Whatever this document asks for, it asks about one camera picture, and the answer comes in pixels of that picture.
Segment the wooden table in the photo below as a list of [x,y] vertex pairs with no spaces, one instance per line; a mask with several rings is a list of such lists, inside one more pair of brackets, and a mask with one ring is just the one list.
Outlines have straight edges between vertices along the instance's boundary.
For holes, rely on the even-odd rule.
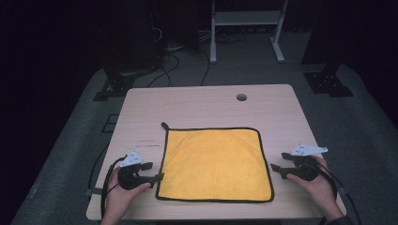
[[[247,99],[238,100],[239,94]],[[141,175],[152,176],[159,172],[165,141],[161,122],[170,128],[255,128],[261,133],[268,164],[283,167],[292,167],[293,163],[282,159],[282,152],[290,153],[299,143],[316,145],[293,88],[287,84],[131,89],[117,121],[96,188],[102,188],[109,166],[132,150],[142,155],[145,162],[154,163],[152,170],[140,172]],[[124,219],[323,217],[301,187],[283,180],[276,172],[270,172],[270,175],[275,190],[273,202],[160,201],[155,198],[154,187],[134,200]],[[345,212],[340,196],[338,204]],[[93,195],[86,215],[89,219],[100,219],[100,195]]]

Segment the round hole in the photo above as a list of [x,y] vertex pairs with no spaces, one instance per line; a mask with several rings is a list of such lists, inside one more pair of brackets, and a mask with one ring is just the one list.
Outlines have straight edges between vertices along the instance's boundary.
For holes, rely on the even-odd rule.
[[248,97],[245,94],[238,94],[237,99],[239,101],[245,101]]

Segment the wire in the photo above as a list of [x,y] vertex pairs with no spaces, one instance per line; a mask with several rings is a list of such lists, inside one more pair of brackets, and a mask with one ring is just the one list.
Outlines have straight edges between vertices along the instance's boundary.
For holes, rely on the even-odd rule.
[[173,86],[172,85],[172,79],[170,78],[169,72],[164,69],[163,64],[161,64],[161,70],[163,70],[163,72],[166,73],[167,79],[169,80],[169,84],[167,86],[171,86],[172,87]]
[[246,39],[245,34],[242,33],[240,35],[242,37],[238,37],[237,35],[230,35],[228,33],[219,33],[216,36],[216,42],[218,44],[235,44]]
[[106,200],[106,195],[108,194],[108,184],[109,184],[109,179],[111,178],[112,172],[114,171],[114,167],[116,165],[117,162],[122,161],[126,158],[127,156],[124,157],[120,157],[119,159],[117,159],[114,164],[112,164],[109,167],[108,172],[106,173],[105,176],[105,181],[103,182],[103,187],[102,187],[102,193],[100,195],[100,216],[103,218],[103,215],[105,214],[105,200]]
[[110,188],[110,189],[108,190],[108,192],[106,192],[106,195],[108,195],[109,192],[111,192],[111,190],[113,190],[114,188],[116,188],[118,185],[120,185],[120,183],[117,183],[117,184],[114,185],[112,188]]
[[185,48],[187,48],[187,46],[182,45],[182,46],[178,46],[178,47],[174,47],[174,48],[167,48],[166,51],[167,51],[167,53],[176,53],[176,52],[181,51],[181,50],[183,50]]
[[99,155],[97,156],[96,161],[94,162],[93,168],[91,169],[91,173],[90,173],[90,177],[88,178],[88,189],[91,190],[91,182],[93,180],[93,175],[94,175],[94,170],[97,167],[97,164],[100,161],[100,157],[102,156],[102,154],[105,152],[105,150],[108,148],[109,146],[109,142],[105,145],[105,147],[102,148],[102,150],[100,151]]
[[205,81],[205,79],[206,79],[206,76],[207,76],[207,74],[208,74],[208,70],[209,70],[209,68],[210,68],[210,59],[208,58],[207,54],[206,54],[203,50],[200,50],[200,52],[202,52],[202,53],[205,55],[206,59],[207,59],[207,69],[206,69],[206,73],[205,73],[205,76],[204,76],[203,79],[202,79],[202,82],[200,83],[200,85],[203,86],[203,83],[204,83],[204,81]]
[[158,41],[160,41],[161,40],[161,30],[159,29],[159,28],[157,28],[157,27],[153,27],[152,28],[152,31],[153,30],[157,30],[157,31],[159,31],[159,37],[158,37],[158,40],[154,40],[156,43],[158,43]]
[[211,37],[211,32],[210,31],[199,31],[199,34],[200,33],[206,33],[205,35],[203,35],[202,37],[199,37],[199,42],[203,42],[203,41],[205,41],[205,40],[207,40],[207,39],[209,39],[210,37]]
[[159,79],[160,77],[162,77],[162,76],[164,76],[164,75],[167,75],[167,76],[168,76],[168,79],[169,79],[169,84],[168,84],[168,85],[171,85],[171,79],[170,79],[170,76],[169,76],[168,73],[171,72],[171,71],[173,71],[173,70],[175,70],[175,69],[178,67],[178,65],[179,65],[179,59],[178,59],[178,57],[176,57],[176,56],[174,56],[174,55],[172,55],[172,54],[166,54],[166,55],[175,58],[175,60],[176,60],[176,65],[175,65],[172,69],[170,69],[170,70],[168,70],[168,71],[163,70],[164,73],[162,73],[161,75],[159,75],[158,77],[156,77],[154,80],[152,80],[152,82],[150,82],[149,85],[148,85],[147,87],[150,87],[150,86],[152,85],[152,83],[154,83],[157,79]]
[[354,209],[355,216],[357,217],[358,224],[361,225],[361,224],[362,224],[362,221],[361,221],[361,219],[360,219],[360,213],[358,212],[357,206],[354,204],[353,199],[352,199],[351,196],[348,194],[348,192],[345,190],[345,187],[344,187],[343,183],[337,178],[337,176],[335,176],[333,173],[331,173],[326,167],[324,167],[323,165],[319,165],[319,166],[321,166],[321,167],[323,167],[325,170],[327,170],[328,173],[330,174],[330,176],[331,176],[334,180],[336,180],[337,183],[339,183],[340,187],[344,190],[345,195],[347,196],[348,200],[350,201],[350,203],[351,203],[351,205],[352,205],[352,208]]
[[[334,181],[333,181],[333,179],[332,179],[332,177],[331,177],[331,175],[330,175],[330,173],[329,173],[329,170],[326,168],[326,167],[324,167],[324,166],[322,166],[321,164],[319,164],[319,163],[316,163],[316,166],[314,166],[313,164],[311,164],[311,163],[305,163],[305,162],[300,162],[299,163],[301,166],[306,166],[306,167],[308,167],[308,168],[311,168],[312,170],[315,170],[315,171],[317,171],[320,175],[322,175],[328,182],[329,182],[329,184],[330,184],[330,187],[331,187],[331,189],[332,189],[332,191],[333,191],[333,196],[334,196],[334,199],[337,199],[337,187],[336,187],[336,183],[334,183]],[[324,172],[324,171],[322,171],[320,168],[319,168],[319,166],[322,166],[327,172]],[[322,219],[319,221],[319,223],[318,223],[318,225],[324,225],[325,223],[326,223],[326,218],[325,217],[322,217]]]

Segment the yellow towel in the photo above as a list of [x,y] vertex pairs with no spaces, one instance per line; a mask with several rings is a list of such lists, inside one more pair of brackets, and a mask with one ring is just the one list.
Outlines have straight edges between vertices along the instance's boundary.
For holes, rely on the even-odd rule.
[[274,196],[260,133],[249,127],[166,128],[156,197],[188,202],[266,203]]

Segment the human hand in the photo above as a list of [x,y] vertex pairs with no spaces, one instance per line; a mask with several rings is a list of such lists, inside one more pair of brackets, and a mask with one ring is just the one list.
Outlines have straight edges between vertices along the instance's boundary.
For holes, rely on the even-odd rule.
[[106,196],[105,214],[101,225],[114,225],[126,214],[132,200],[146,189],[150,188],[149,183],[142,184],[131,190],[123,189],[117,180],[120,167],[112,171],[111,180],[108,185],[108,195]]
[[[315,158],[321,165],[320,169],[328,174],[328,171],[325,169],[328,167],[327,162],[321,157],[313,156],[313,158]],[[331,188],[329,181],[323,175],[319,174],[312,181],[303,180],[291,173],[286,177],[304,188],[310,194],[314,203],[324,213],[327,221],[332,221],[344,216],[334,199],[333,189]]]

